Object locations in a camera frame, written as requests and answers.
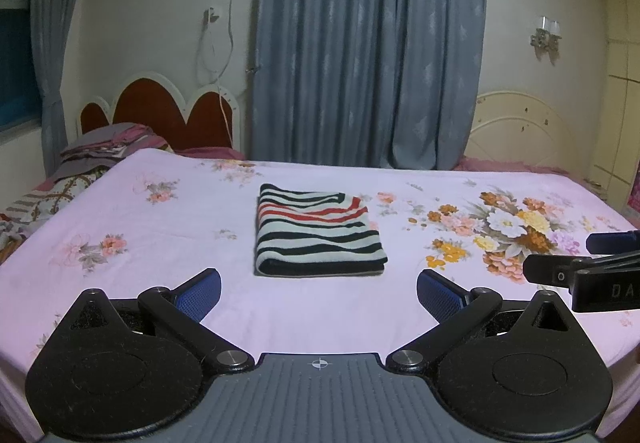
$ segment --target striped shirt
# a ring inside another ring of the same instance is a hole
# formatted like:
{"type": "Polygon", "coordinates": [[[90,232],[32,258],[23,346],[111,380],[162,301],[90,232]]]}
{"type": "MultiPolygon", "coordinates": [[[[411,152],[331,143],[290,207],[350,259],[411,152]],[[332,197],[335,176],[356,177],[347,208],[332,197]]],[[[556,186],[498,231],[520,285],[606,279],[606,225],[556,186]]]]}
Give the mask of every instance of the striped shirt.
{"type": "Polygon", "coordinates": [[[271,277],[381,273],[386,254],[367,207],[342,193],[260,187],[255,267],[271,277]]]}

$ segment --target gray curtain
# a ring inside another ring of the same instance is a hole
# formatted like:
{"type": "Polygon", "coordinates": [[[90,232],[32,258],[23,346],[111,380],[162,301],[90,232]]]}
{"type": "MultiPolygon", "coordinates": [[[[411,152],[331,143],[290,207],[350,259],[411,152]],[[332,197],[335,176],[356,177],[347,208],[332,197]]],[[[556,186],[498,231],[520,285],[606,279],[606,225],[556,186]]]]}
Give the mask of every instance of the gray curtain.
{"type": "Polygon", "coordinates": [[[31,50],[42,96],[42,153],[47,176],[60,164],[66,147],[60,83],[66,36],[76,0],[31,0],[31,50]]]}
{"type": "Polygon", "coordinates": [[[252,157],[450,169],[486,0],[258,0],[252,157]]]}

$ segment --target floral bedsheet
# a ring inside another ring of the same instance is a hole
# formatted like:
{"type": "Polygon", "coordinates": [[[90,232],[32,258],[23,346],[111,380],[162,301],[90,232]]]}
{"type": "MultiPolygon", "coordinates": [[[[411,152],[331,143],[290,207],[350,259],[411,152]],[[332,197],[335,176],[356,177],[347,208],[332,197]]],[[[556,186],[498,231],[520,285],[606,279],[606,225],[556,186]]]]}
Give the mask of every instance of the floral bedsheet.
{"type": "MultiPolygon", "coordinates": [[[[84,289],[135,297],[154,285],[176,287],[206,267],[219,271],[223,288],[203,324],[256,359],[263,352],[376,352],[384,359],[436,324],[415,294],[425,267],[466,289],[486,286],[506,299],[529,299],[538,289],[522,275],[529,253],[586,253],[591,232],[631,228],[596,196],[553,174],[200,160],[141,150],[51,217],[0,267],[0,318],[11,319],[0,323],[0,369],[8,362],[26,373],[84,289]],[[265,182],[361,197],[389,258],[383,274],[254,275],[257,198],[265,182]]],[[[568,293],[558,292],[570,304],[568,293]]],[[[640,312],[577,318],[607,365],[629,356],[635,362],[640,312]]],[[[636,394],[625,391],[612,402],[617,413],[636,394]]],[[[2,372],[0,398],[25,439],[34,441],[39,428],[19,384],[2,372]]]]}

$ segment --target cream headboard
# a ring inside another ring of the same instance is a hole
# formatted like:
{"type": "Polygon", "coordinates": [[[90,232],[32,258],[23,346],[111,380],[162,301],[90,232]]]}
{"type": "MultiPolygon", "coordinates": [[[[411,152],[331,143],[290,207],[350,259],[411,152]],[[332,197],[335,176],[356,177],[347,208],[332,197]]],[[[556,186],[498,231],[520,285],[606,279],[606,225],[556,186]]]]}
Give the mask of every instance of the cream headboard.
{"type": "Polygon", "coordinates": [[[501,90],[478,96],[465,155],[580,172],[569,128],[545,102],[523,92],[501,90]]]}

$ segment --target wall sconce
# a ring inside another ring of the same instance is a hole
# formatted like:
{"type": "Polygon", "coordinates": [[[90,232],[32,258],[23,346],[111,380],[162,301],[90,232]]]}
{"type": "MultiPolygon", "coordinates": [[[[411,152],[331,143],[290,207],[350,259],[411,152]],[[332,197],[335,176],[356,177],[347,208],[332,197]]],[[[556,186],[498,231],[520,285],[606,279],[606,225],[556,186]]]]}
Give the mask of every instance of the wall sconce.
{"type": "Polygon", "coordinates": [[[549,53],[553,63],[559,57],[560,24],[548,17],[540,17],[535,35],[531,35],[530,44],[536,49],[536,56],[540,58],[543,52],[549,53]]]}

